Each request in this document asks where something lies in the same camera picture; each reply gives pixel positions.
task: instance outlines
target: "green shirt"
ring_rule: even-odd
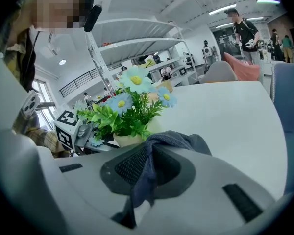
[[[288,37],[283,38],[282,44],[283,48],[293,48],[292,42]]]

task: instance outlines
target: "ceiling light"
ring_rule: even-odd
[[[263,19],[264,17],[258,17],[258,18],[247,18],[247,20],[259,20],[259,19]]]
[[[234,7],[236,7],[236,4],[229,5],[229,6],[227,6],[227,7],[224,7],[224,8],[217,9],[217,10],[214,10],[214,11],[212,11],[212,12],[209,12],[209,15],[213,15],[213,14],[216,14],[216,13],[218,13],[218,12],[220,12],[220,11],[227,10],[227,9],[230,9],[230,8],[234,8]]]
[[[257,0],[257,2],[275,3],[275,4],[279,4],[280,3],[280,1],[277,1],[277,0]]]
[[[225,27],[225,26],[228,26],[228,25],[232,25],[233,23],[226,23],[226,24],[223,24],[223,25],[220,25],[220,26],[217,26],[216,28],[219,29],[221,27]]]

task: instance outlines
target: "white ceiling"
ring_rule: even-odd
[[[284,12],[282,5],[258,4],[256,0],[95,0],[95,4],[103,7],[99,21],[119,18],[126,14],[126,17],[133,18],[172,20],[182,28],[192,29],[201,24],[208,24],[214,29],[215,26],[230,22],[223,12],[212,16],[209,16],[208,12],[234,3],[237,4],[237,10],[243,16],[247,18],[264,16],[264,22]],[[48,34],[43,32],[35,48],[37,64],[57,76],[62,76],[79,65],[91,62],[82,29],[74,30],[68,35],[53,36],[52,43],[58,52],[56,57],[48,58],[47,43]],[[59,65],[61,59],[67,60],[63,66]]]

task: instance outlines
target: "plaid shirt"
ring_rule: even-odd
[[[20,15],[22,1],[24,0],[20,0],[20,2],[17,3],[19,9],[8,18],[0,33],[0,53],[3,54],[6,66],[18,81],[20,81],[21,77],[21,67],[19,67],[18,64],[22,63],[26,54],[26,41],[29,37],[27,35],[28,31],[26,30],[18,35],[18,43],[14,46],[7,47],[7,42],[10,36],[11,26]],[[36,112],[34,112],[30,118],[27,118],[24,114],[22,114],[22,112],[19,112],[19,115],[13,124],[13,130],[18,134],[27,135],[36,143],[37,146],[47,147],[50,149],[55,158],[67,156],[68,154],[62,144],[58,141],[57,135],[54,131],[47,131],[40,128]]]

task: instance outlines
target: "gray chair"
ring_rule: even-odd
[[[288,152],[285,194],[294,192],[294,64],[279,63],[272,73],[270,96],[279,114]]]
[[[225,61],[218,61],[213,63],[206,75],[199,80],[200,84],[209,82],[230,82],[238,81],[231,66]]]

